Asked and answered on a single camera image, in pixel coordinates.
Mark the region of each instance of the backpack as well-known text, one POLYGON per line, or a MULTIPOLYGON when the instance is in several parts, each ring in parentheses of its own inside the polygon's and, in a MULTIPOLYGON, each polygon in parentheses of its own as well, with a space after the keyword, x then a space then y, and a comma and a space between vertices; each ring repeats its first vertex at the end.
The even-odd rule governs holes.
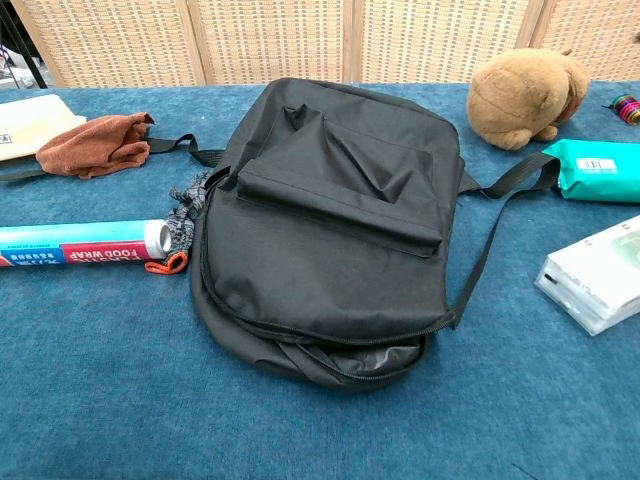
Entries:
POLYGON ((415 368, 455 328, 496 225, 457 302, 445 271, 457 196, 552 187, 527 157, 493 186, 464 171, 454 126, 401 98, 324 81, 271 82, 206 185, 191 296, 215 341, 257 368, 351 392, 415 368))

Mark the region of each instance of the shoulder strap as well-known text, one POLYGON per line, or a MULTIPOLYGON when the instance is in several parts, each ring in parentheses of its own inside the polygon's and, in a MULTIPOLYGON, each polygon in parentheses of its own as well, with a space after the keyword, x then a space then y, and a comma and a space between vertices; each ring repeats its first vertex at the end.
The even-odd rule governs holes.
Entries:
POLYGON ((560 174, 560 160, 552 157, 550 155, 544 153, 534 153, 526 157, 522 162, 518 163, 516 166, 507 171, 497 182, 487 188, 482 188, 480 185, 466 172, 464 172, 462 181, 460 184, 460 193, 466 192, 479 192, 486 195, 489 198, 500 198, 512 191, 516 188, 523 180, 529 177, 532 173, 540 170, 540 176, 536 183, 525 190, 517 191, 509 198, 502 206, 498 217, 496 218, 491 231, 489 232, 489 236, 485 241, 484 248, 480 253, 480 256, 476 260, 476 264, 473 266, 471 273, 469 274, 469 278, 465 282, 464 287, 462 288, 462 292, 458 296, 456 303, 453 307, 453 311, 455 313, 455 323, 454 328, 458 326, 460 323, 460 319, 464 314, 464 310, 469 302, 469 298, 471 298, 471 293, 475 288, 478 280, 482 276, 482 271, 484 270, 484 266, 487 263, 487 257, 489 256, 489 250, 491 249, 491 244, 493 243, 493 238, 496 233, 496 229, 498 227, 498 222, 500 221, 500 217, 504 212, 507 204, 511 200, 515 200, 516 198, 525 195, 527 193, 538 192, 541 190, 546 190, 548 188, 552 188, 557 185, 558 175, 560 174))
MULTIPOLYGON (((167 153, 173 150, 176 150, 180 144, 189 140, 189 146, 187 147, 187 151, 191 154, 193 158, 195 158, 198 162, 206 167, 215 167, 218 165, 218 162, 222 158, 222 154, 224 150, 199 150, 198 142, 196 141, 196 137, 193 133, 187 133, 177 140, 165 140, 161 138, 150 138, 145 137, 144 140, 149 144, 151 150, 149 151, 150 155, 154 155, 157 153, 167 153)), ((35 155, 25 155, 23 157, 14 158, 8 160, 9 162, 32 162, 37 164, 35 155)), ((0 175, 0 182, 13 182, 16 180, 26 180, 28 178, 39 177, 41 175, 49 175, 49 173, 45 172, 41 168, 36 170, 23 170, 17 171, 13 173, 7 173, 4 175, 0 175)))

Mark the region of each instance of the brown plush toy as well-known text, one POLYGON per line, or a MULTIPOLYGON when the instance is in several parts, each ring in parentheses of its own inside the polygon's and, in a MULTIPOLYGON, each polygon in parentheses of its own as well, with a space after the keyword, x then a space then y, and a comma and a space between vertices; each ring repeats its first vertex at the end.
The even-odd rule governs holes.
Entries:
POLYGON ((520 48, 480 66, 467 98, 471 128, 504 150, 553 140, 589 86, 587 70, 569 53, 520 48))

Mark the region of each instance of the brown towel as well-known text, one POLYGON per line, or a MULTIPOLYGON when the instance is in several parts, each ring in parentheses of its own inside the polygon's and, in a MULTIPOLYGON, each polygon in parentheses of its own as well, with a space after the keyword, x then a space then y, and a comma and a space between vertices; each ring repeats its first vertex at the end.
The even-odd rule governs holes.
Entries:
POLYGON ((149 156, 142 138, 153 123, 147 113, 99 117, 51 139, 36 160, 45 172, 83 179, 139 167, 149 156))

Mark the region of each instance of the table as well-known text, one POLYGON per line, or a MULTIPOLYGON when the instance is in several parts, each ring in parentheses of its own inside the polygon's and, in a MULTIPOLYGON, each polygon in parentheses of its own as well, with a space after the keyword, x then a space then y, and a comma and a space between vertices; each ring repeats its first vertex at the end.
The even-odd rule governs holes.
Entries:
MULTIPOLYGON (((450 119, 488 185, 532 143, 502 152, 469 128, 467 85, 367 85, 450 119)), ((55 93, 88 118, 149 112, 157 137, 223 148, 262 86, 55 93)), ((591 86, 565 138, 640 142, 602 105, 640 83, 591 86)), ((171 187, 204 171, 184 151, 84 181, 0 185, 0 225, 164 218, 171 187)), ((453 301, 501 201, 459 199, 447 273, 453 301)), ((194 316, 189 276, 141 264, 0 272, 0 477, 633 478, 640 459, 640 319, 597 337, 538 291, 545 256, 637 215, 551 192, 510 204, 460 327, 439 332, 403 380, 347 395, 258 371, 194 316)))

